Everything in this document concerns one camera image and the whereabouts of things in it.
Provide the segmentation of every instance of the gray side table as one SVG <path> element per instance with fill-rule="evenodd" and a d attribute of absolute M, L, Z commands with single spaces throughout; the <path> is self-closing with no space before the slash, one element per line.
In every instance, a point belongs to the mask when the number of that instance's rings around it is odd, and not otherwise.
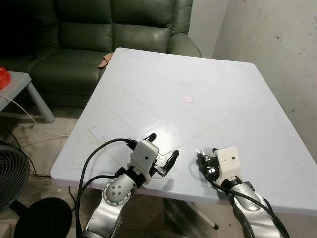
<path fill-rule="evenodd" d="M 36 107 L 42 114 L 47 123 L 55 121 L 55 116 L 42 99 L 36 88 L 31 83 L 31 77 L 27 73 L 9 72 L 11 75 L 11 83 L 0 90 L 0 96 L 6 96 L 14 99 L 24 88 L 26 88 L 34 101 Z M 0 97 L 0 112 L 10 103 L 9 100 Z"/>

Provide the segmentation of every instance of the white cable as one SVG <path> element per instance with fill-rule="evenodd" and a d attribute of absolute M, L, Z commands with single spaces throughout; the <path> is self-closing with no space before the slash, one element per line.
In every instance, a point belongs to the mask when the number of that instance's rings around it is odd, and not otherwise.
<path fill-rule="evenodd" d="M 212 227 L 215 227 L 216 223 L 209 219 L 204 213 L 202 213 L 194 204 L 191 202 L 186 202 L 186 204 L 199 215 L 205 222 L 207 222 Z"/>
<path fill-rule="evenodd" d="M 54 135 L 59 135 L 59 136 L 62 136 L 62 137 L 68 137 L 68 136 L 69 136 L 69 135 L 63 135 L 63 134 L 56 133 L 56 132 L 54 132 L 54 131 L 50 131 L 50 130 L 44 129 L 44 128 L 41 127 L 41 126 L 33 119 L 33 117 L 32 117 L 30 114 L 28 114 L 28 112 L 27 112 L 20 104 L 18 104 L 16 101 L 14 101 L 13 99 L 11 99 L 11 98 L 9 98 L 9 97 L 7 97 L 7 96 L 2 96 L 2 95 L 0 95 L 0 97 L 1 97 L 1 98 L 5 98 L 5 99 L 7 99 L 7 100 L 13 102 L 15 105 L 17 105 L 26 115 L 29 116 L 29 118 L 34 122 L 34 124 L 36 124 L 41 130 L 43 130 L 43 131 L 45 131 L 45 132 L 48 132 L 48 133 L 51 133 L 51 134 L 54 134 Z"/>

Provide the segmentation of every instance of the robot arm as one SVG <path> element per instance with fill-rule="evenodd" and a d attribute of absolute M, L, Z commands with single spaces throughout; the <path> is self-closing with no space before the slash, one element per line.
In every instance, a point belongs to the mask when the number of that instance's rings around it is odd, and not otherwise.
<path fill-rule="evenodd" d="M 81 236 L 87 238 L 113 238 L 121 224 L 121 211 L 131 196 L 143 184 L 148 184 L 155 172 L 165 176 L 175 164 L 178 150 L 172 153 L 163 167 L 157 165 L 159 149 L 152 143 L 155 136 L 140 142 L 131 154 L 128 169 L 108 182 L 102 191 L 100 204 L 93 212 Z"/>
<path fill-rule="evenodd" d="M 249 182 L 242 182 L 240 160 L 235 148 L 214 149 L 213 153 L 212 157 L 203 150 L 197 152 L 197 162 L 208 182 L 217 188 L 246 195 L 271 210 Z M 227 195 L 246 238 L 286 238 L 276 227 L 273 217 L 262 207 L 244 197 L 229 192 Z"/>

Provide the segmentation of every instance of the sofa armrest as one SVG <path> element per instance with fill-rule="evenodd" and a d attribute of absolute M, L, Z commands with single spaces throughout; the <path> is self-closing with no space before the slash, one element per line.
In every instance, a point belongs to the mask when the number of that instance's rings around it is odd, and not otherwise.
<path fill-rule="evenodd" d="M 183 56 L 202 56 L 195 43 L 184 33 L 178 33 L 171 36 L 167 46 L 167 52 L 169 54 Z"/>

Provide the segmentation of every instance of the black round base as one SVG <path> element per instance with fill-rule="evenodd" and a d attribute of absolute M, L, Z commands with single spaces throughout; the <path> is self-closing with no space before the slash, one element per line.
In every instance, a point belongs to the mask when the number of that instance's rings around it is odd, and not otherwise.
<path fill-rule="evenodd" d="M 20 217 L 14 238 L 65 238 L 71 225 L 69 205 L 55 197 L 40 200 Z"/>

